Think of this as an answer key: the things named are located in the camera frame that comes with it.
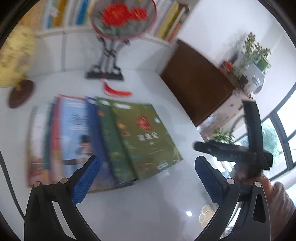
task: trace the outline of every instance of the brown round base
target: brown round base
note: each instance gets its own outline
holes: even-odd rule
[[[19,82],[21,90],[17,91],[14,87],[9,95],[8,106],[17,108],[31,96],[34,90],[34,82],[31,80],[22,80]]]

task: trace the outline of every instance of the metal bolt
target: metal bolt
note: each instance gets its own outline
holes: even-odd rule
[[[228,178],[228,179],[227,179],[227,182],[228,182],[229,184],[234,184],[234,180],[233,180],[232,178]]]
[[[33,184],[34,187],[39,187],[39,185],[40,185],[40,182],[39,181],[34,182],[34,184]]]
[[[259,188],[259,187],[261,187],[261,183],[260,182],[255,182],[255,186]]]
[[[68,178],[63,177],[63,178],[60,180],[60,183],[65,184],[65,183],[67,183],[67,181],[68,181]]]

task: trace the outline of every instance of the white table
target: white table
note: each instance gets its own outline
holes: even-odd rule
[[[125,82],[110,82],[115,89],[133,93],[125,101],[152,103],[184,160],[162,173],[118,190],[87,194],[77,207],[102,241],[194,240],[202,231],[198,217],[211,203],[198,178],[194,162],[202,155],[192,143],[202,138],[177,99],[154,71],[123,70]],[[34,105],[53,101],[54,96],[104,96],[102,83],[84,79],[83,71],[35,77],[35,93],[17,109],[7,107],[8,89],[0,89],[0,150],[6,162],[16,197],[25,212],[30,188],[26,186],[25,145],[29,116]],[[206,158],[214,165],[210,156]],[[0,211],[23,240],[24,222],[0,174]],[[66,234],[73,236],[58,205],[58,217]]]

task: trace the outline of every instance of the dark window frame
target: dark window frame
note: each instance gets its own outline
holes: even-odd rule
[[[279,141],[281,143],[281,146],[283,148],[283,153],[284,153],[285,160],[286,160],[286,165],[287,165],[287,168],[285,170],[283,170],[279,174],[275,175],[270,180],[274,180],[274,179],[278,178],[279,176],[281,176],[284,173],[292,170],[296,166],[296,162],[293,163],[291,149],[290,149],[290,145],[289,145],[289,141],[296,135],[296,130],[294,130],[289,136],[287,136],[286,132],[285,132],[285,129],[284,129],[284,126],[283,126],[283,124],[282,124],[282,122],[281,122],[281,120],[280,120],[280,118],[279,118],[279,116],[277,114],[277,112],[288,101],[288,99],[292,96],[292,94],[295,92],[295,90],[296,90],[296,83],[293,85],[293,87],[287,93],[287,95],[282,99],[282,101],[261,121],[261,123],[263,123],[267,119],[271,120],[271,122],[272,122],[272,124],[273,124],[273,126],[274,126],[274,128],[276,130],[276,133],[277,133],[277,135],[279,137]],[[239,138],[237,138],[235,140],[235,142],[241,140],[246,135],[247,134],[245,133],[244,135],[240,136]]]

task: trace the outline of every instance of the brown cabinet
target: brown cabinet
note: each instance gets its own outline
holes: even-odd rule
[[[211,62],[180,40],[161,78],[195,126],[222,105],[235,89]]]

